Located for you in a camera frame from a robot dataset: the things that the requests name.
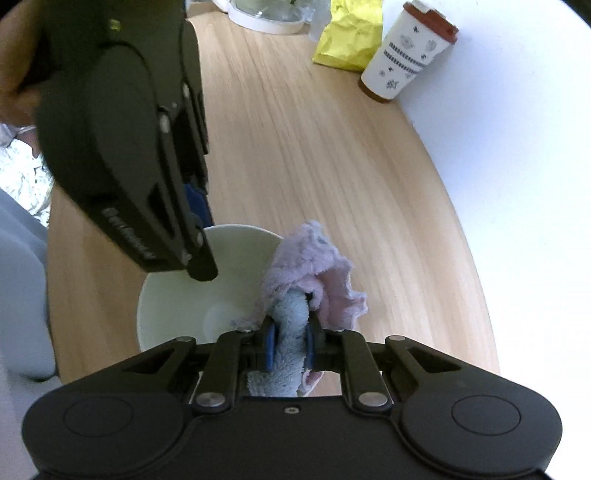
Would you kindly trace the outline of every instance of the towel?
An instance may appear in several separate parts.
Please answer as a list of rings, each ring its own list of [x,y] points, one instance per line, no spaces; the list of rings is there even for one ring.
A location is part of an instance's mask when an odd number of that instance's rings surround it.
[[[304,369],[309,311],[317,313],[323,328],[349,330],[367,312],[367,295],[351,288],[352,269],[318,222],[307,222],[283,239],[263,279],[257,312],[238,323],[258,327],[268,314],[279,330],[271,373],[248,374],[251,395],[310,394],[322,372]],[[311,295],[309,302],[306,294]]]

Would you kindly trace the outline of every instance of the paper cup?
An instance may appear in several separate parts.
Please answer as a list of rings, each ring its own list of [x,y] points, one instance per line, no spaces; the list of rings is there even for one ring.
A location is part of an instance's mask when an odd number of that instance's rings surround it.
[[[249,316],[281,237],[249,225],[205,229],[219,274],[211,282],[185,271],[151,273],[139,295],[137,335],[142,351],[179,336],[211,343]]]
[[[442,14],[423,2],[406,2],[361,75],[359,86],[378,102],[393,100],[436,55],[456,42],[457,32]]]

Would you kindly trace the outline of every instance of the white wall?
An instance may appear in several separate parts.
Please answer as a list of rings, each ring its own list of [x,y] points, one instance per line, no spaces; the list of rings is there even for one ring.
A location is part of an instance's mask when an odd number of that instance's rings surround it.
[[[561,415],[548,473],[582,478],[591,446],[591,28],[560,0],[430,3],[459,40],[399,100],[462,223],[502,375]],[[384,1],[385,28],[401,5]]]

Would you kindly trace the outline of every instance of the white cup with brown lid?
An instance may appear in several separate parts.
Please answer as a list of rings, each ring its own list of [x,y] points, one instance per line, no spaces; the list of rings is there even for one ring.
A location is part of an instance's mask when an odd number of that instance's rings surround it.
[[[378,102],[393,100],[435,56],[457,40],[458,29],[424,2],[406,2],[359,86]]]

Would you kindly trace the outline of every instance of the crumpled yellow package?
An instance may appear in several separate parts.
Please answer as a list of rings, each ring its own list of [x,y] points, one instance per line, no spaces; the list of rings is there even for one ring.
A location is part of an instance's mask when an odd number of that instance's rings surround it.
[[[382,43],[382,0],[332,0],[312,61],[362,72]]]

